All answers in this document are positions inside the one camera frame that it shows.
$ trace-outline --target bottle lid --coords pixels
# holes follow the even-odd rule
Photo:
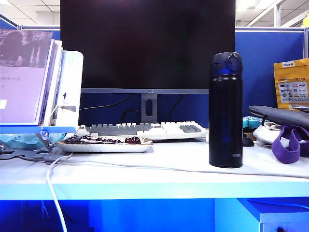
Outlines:
[[[224,74],[235,74],[241,76],[242,60],[240,54],[237,52],[222,52],[214,55],[210,72],[211,76]]]

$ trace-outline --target white keyboard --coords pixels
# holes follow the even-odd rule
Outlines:
[[[81,125],[77,136],[93,137],[144,137],[151,140],[205,138],[207,129],[194,121],[161,123],[97,124],[87,127]]]

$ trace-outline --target yellow package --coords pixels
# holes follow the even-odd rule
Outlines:
[[[274,74],[278,108],[309,106],[309,58],[275,63]]]

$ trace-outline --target thermos bottle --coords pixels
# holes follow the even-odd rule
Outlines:
[[[242,61],[236,52],[213,56],[209,89],[209,164],[242,166]]]

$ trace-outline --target white desk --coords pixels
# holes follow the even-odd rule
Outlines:
[[[294,164],[282,164],[270,149],[263,147],[244,147],[241,168],[212,167],[208,164],[208,144],[203,141],[156,143],[146,153],[140,154],[73,155],[70,159],[230,173],[309,176],[309,159],[300,158]],[[45,179],[48,167],[45,163],[18,158],[1,161],[0,200],[51,200]],[[58,165],[52,173],[51,180],[60,200],[309,196],[309,179],[292,177],[68,165]]]

